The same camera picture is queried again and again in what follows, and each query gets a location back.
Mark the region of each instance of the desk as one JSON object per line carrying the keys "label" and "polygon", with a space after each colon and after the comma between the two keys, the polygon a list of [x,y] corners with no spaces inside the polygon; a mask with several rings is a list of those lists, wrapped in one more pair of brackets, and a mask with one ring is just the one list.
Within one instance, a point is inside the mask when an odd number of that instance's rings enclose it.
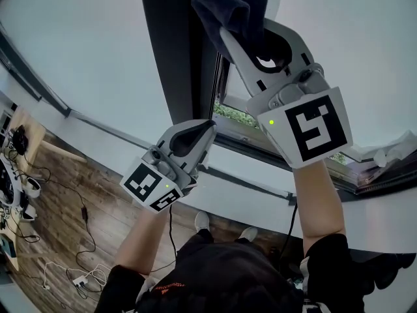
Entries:
{"label": "desk", "polygon": [[[38,152],[39,146],[44,146],[45,148],[49,149],[50,151],[59,153],[61,155],[73,158],[78,161],[86,162],[86,160],[78,155],[74,155],[72,153],[69,153],[63,149],[60,149],[54,145],[51,145],[50,143],[45,142],[44,136],[46,133],[46,129],[38,123],[36,120],[34,120],[29,113],[24,110],[22,107],[17,107],[16,111],[14,112],[14,115],[12,116],[12,119],[10,121],[8,130],[11,130],[13,128],[18,128],[20,125],[23,125],[25,127],[25,135],[28,139],[28,146],[25,153],[25,157],[18,155],[16,158],[17,167],[19,170],[24,171],[25,173],[31,172],[31,167],[28,163],[33,164],[35,162],[36,154]],[[21,176],[22,183],[25,183],[26,177],[23,175]],[[15,209],[11,209],[11,215],[14,219],[8,219],[6,228],[3,230],[0,230],[0,233],[5,234],[10,240],[13,241],[14,249],[16,251],[16,258],[12,258],[7,253],[5,253],[10,260],[11,264],[14,266],[14,268],[19,271],[19,263],[18,258],[31,258],[31,257],[42,257],[43,255],[50,255],[50,254],[56,254],[56,253],[45,253],[45,254],[18,254],[17,250],[17,234],[20,234],[18,231],[18,224],[20,222],[20,214]]]}

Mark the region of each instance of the wooden floor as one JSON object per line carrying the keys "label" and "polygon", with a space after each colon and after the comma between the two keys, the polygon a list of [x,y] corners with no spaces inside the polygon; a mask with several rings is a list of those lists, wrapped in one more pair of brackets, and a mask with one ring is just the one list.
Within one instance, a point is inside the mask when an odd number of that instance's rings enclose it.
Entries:
{"label": "wooden floor", "polygon": [[[99,263],[111,267],[119,245],[141,212],[139,205],[133,202],[132,198],[119,186],[121,176],[92,160],[82,164],[43,148],[40,148],[35,164],[48,167],[53,174],[52,180],[76,189],[85,198],[84,202],[89,214],[89,228],[96,241],[96,251],[81,254],[79,262],[89,270]],[[71,190],[49,182],[43,186],[40,198],[33,200],[31,204],[36,208],[38,218],[33,224],[22,224],[22,230],[24,235],[38,234],[41,240],[38,243],[29,244],[19,239],[18,254],[56,254],[42,258],[20,258],[20,273],[40,277],[42,280],[15,275],[16,282],[41,312],[71,312],[72,310],[93,312],[100,294],[88,293],[89,298],[82,299],[67,279],[65,271],[59,267],[48,266],[46,279],[50,287],[49,291],[39,286],[43,281],[44,267],[47,262],[54,261],[65,268],[79,269],[75,262],[76,253],[93,248],[81,217],[79,197]],[[174,204],[173,240],[177,249],[195,233],[194,217],[197,212],[198,210],[181,203]],[[210,227],[215,240],[232,241],[247,226],[210,215]],[[154,269],[161,268],[175,259],[168,230],[169,226],[166,226]],[[271,246],[281,247],[284,240],[285,235],[260,230],[255,242],[269,251]],[[302,251],[298,241],[292,246],[293,250],[301,249]],[[153,273],[153,276],[161,279],[173,267],[174,264]],[[70,273],[72,279],[79,275],[81,273]],[[98,286],[90,278],[87,286],[92,290],[98,290]],[[68,306],[66,310],[60,302]]]}

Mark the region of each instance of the black cloth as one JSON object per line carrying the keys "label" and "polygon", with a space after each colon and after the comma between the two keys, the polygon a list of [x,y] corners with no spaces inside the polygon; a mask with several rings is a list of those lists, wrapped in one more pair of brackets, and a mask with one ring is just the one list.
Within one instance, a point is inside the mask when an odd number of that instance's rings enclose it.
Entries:
{"label": "black cloth", "polygon": [[263,20],[268,0],[191,0],[216,49],[233,62],[222,38],[220,27],[240,35],[248,49],[258,57],[266,58]]}
{"label": "black cloth", "polygon": [[145,279],[114,267],[96,312],[363,312],[352,278],[346,236],[315,243],[302,263],[304,293],[275,270],[258,246],[245,239],[213,243],[207,230],[178,253],[175,269],[134,304]]}

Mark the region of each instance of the black shirt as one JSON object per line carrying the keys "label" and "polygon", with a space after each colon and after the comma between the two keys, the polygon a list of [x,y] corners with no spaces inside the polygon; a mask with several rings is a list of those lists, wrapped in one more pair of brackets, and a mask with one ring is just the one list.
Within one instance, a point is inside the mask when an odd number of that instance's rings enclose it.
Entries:
{"label": "black shirt", "polygon": [[96,312],[363,312],[346,236],[316,242],[300,266],[303,290],[290,285],[258,250],[240,243],[203,245],[136,302],[145,279],[114,267]]}

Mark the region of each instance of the person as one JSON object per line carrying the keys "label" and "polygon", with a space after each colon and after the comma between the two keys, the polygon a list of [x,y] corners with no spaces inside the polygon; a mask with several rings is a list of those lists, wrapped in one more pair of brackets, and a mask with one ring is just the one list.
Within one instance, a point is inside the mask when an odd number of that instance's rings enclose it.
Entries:
{"label": "person", "polygon": [[174,270],[152,286],[167,211],[143,210],[120,246],[96,312],[363,312],[349,254],[343,209],[323,161],[294,170],[305,259],[298,290],[252,243],[248,228],[234,243],[213,243],[209,218],[179,251]]}

